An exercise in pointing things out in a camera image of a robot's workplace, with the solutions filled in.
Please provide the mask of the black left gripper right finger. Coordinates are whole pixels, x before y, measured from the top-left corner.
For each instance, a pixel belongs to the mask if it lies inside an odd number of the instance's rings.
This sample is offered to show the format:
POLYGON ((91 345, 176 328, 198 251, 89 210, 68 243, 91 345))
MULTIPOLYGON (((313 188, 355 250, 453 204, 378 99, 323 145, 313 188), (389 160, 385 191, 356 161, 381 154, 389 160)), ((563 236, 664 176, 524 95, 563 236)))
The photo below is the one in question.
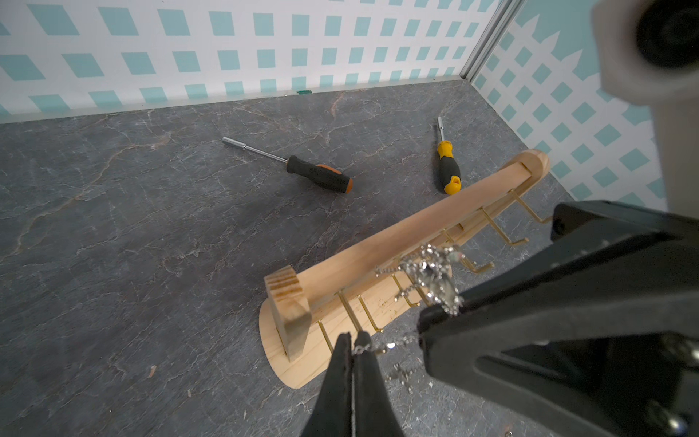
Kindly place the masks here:
POLYGON ((403 436, 391 407, 378 359, 372 351, 353 356, 353 396, 356 436, 403 436))

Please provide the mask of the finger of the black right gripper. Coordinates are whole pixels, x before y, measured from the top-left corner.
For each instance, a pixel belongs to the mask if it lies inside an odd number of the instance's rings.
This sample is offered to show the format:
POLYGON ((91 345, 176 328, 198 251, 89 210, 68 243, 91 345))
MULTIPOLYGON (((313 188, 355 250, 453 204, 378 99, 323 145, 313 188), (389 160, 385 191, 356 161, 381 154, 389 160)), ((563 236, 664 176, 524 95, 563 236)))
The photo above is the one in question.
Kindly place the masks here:
POLYGON ((697 435, 697 220, 568 202, 551 239, 420 314, 427 373, 561 435, 697 435))

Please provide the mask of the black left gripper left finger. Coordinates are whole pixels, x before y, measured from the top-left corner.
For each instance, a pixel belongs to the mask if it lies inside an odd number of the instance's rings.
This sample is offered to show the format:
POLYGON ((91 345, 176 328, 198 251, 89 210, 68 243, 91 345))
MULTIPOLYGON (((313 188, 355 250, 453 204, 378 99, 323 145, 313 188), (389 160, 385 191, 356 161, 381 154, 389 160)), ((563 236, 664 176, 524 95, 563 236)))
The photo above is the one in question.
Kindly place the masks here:
POLYGON ((301 436, 352 435, 351 335, 342 333, 335 343, 315 407, 301 436))

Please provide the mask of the wooden jewelry display stand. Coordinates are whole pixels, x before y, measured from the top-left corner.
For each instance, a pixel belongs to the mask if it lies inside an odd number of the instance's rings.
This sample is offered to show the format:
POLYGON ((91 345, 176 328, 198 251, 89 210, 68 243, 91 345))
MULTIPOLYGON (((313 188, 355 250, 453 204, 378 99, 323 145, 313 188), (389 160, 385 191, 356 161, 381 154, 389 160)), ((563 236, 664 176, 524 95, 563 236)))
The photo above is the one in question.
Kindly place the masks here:
POLYGON ((551 169, 536 149, 461 192, 363 240, 302 272, 287 266, 265 279, 260 338, 276 376, 300 389, 323 373, 342 333, 380 332, 408 309, 433 304, 433 292, 406 269, 427 247, 464 246, 493 229, 515 245, 496 217, 522 198, 551 169))

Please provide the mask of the yellow black nut driver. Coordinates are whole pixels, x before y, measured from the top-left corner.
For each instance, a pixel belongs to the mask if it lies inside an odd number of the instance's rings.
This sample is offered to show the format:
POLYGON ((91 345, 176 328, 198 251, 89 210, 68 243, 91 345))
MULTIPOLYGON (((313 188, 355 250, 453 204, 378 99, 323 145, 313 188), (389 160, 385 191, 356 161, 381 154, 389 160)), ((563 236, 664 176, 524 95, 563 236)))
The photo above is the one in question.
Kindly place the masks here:
POLYGON ((437 118, 439 143, 439 178, 443 191, 454 195, 462 189, 461 170, 453 156, 453 144, 445 138, 444 125, 441 117, 437 118))

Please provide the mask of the orange black nut driver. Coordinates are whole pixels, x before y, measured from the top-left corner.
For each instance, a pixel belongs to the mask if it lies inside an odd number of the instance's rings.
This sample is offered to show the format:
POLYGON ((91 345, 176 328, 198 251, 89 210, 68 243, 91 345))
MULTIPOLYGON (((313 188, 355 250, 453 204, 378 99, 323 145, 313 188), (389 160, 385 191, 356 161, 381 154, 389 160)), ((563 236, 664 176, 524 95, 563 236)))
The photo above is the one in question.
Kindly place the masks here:
POLYGON ((333 169, 330 166, 312 164, 301 160, 296 156, 282 158, 277 155, 267 153, 263 150, 255 149, 254 147, 251 147, 243 142, 228 137, 223 137, 222 141, 230 146, 235 146, 239 149, 244 149, 262 157, 281 162, 285 165, 287 173, 307 178, 307 180, 321 188, 344 194, 350 193, 353 188, 352 178, 348 177, 337 169, 333 169))

